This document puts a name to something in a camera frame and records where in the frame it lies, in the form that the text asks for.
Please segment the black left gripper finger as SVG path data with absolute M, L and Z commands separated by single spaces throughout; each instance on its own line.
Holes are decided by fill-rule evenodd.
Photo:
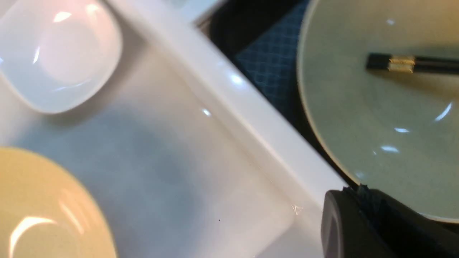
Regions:
M 321 221 L 325 258 L 457 258 L 458 232 L 377 189 L 326 192 Z

